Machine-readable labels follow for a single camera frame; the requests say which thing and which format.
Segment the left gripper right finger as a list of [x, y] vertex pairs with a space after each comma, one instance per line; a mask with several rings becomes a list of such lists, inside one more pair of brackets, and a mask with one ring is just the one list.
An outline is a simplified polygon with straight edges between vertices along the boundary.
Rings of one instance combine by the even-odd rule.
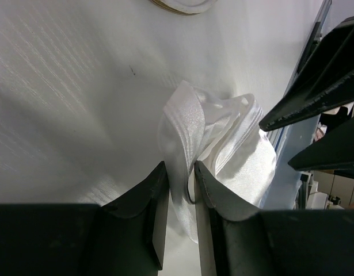
[[194, 171], [203, 275], [354, 275], [354, 210], [265, 211]]

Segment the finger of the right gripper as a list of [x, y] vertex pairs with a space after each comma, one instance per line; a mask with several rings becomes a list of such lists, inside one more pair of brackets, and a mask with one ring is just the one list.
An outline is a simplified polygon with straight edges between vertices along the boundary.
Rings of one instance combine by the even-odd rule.
[[296, 171], [332, 170], [354, 179], [354, 117], [288, 161]]
[[272, 131], [354, 101], [354, 16], [317, 45], [280, 102], [260, 121]]

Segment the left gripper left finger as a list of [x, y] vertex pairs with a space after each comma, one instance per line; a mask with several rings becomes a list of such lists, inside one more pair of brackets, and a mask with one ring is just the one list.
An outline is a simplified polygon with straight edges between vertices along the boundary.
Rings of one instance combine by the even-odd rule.
[[0, 204], [0, 275], [157, 275], [168, 202], [160, 162], [104, 206]]

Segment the white bra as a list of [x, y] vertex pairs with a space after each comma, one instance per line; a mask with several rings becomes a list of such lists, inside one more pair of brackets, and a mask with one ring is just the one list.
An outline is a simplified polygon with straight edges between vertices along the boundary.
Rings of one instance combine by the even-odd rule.
[[253, 94], [219, 99], [181, 82], [163, 108], [158, 143], [172, 203], [189, 238], [197, 241], [189, 179], [196, 161], [224, 186], [254, 206], [275, 175], [276, 152], [260, 129], [262, 107]]

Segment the white round mesh laundry bag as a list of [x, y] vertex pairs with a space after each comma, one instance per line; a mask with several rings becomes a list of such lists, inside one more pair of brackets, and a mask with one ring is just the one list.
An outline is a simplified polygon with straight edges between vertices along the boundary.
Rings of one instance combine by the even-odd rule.
[[169, 12], [192, 16], [206, 12], [217, 0], [151, 0], [151, 2]]

